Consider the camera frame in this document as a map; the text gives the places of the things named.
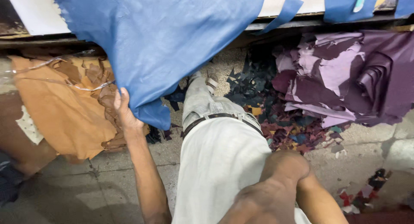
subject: blue paper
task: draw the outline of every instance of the blue paper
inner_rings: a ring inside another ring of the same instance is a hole
[[[329,23],[348,22],[367,19],[374,16],[377,0],[365,0],[359,12],[353,12],[356,0],[325,0],[323,20]]]
[[[159,99],[199,70],[259,15],[264,0],[56,0],[78,39],[108,55],[135,117],[170,128]]]
[[[397,9],[395,10],[395,17],[401,18],[414,13],[413,2],[414,0],[398,0]]]
[[[257,36],[257,35],[265,34],[291,21],[293,17],[295,17],[295,15],[298,13],[302,5],[303,5],[302,0],[285,0],[285,2],[283,3],[282,10],[280,11],[280,14],[272,22],[270,22],[264,28],[264,30],[255,32],[253,33],[253,35]]]

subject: hand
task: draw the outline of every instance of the hand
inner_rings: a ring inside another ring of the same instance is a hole
[[[122,129],[125,131],[142,131],[144,123],[135,118],[131,109],[128,107],[129,94],[126,88],[121,88],[122,96],[119,95],[119,90],[115,91],[115,101],[113,106],[121,120]]]
[[[298,182],[310,173],[311,165],[300,153],[293,150],[280,150],[267,157],[260,181],[286,177]]]

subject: concrete floor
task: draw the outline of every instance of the concrete floor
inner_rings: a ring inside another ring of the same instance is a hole
[[[243,68],[245,50],[220,52],[202,69],[215,72],[220,87],[229,91],[227,75]],[[171,110],[172,123],[181,125],[182,111]],[[152,156],[167,190],[173,213],[180,168],[181,129],[172,130],[172,140],[150,145]],[[341,205],[337,190],[348,187],[356,194],[378,168],[398,170],[380,191],[374,208],[405,202],[414,191],[414,112],[404,122],[366,128],[353,125],[342,133],[347,155],[335,158],[331,147],[318,146],[306,153],[321,183]],[[135,190],[134,172],[127,151],[100,153],[83,164],[71,165],[58,157],[29,180],[19,199],[0,209],[0,223],[143,223]]]

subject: foot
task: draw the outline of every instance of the foot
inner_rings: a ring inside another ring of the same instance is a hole
[[[217,86],[219,85],[218,81],[219,78],[215,73],[210,73],[208,75],[206,85],[211,95],[214,95],[214,92],[217,89]]]

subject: leather scrap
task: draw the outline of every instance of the leather scrap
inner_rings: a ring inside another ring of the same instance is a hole
[[[17,71],[43,61],[9,56]],[[14,77],[28,113],[49,144],[61,154],[93,158],[117,133],[91,91],[65,86],[69,76],[42,66]]]

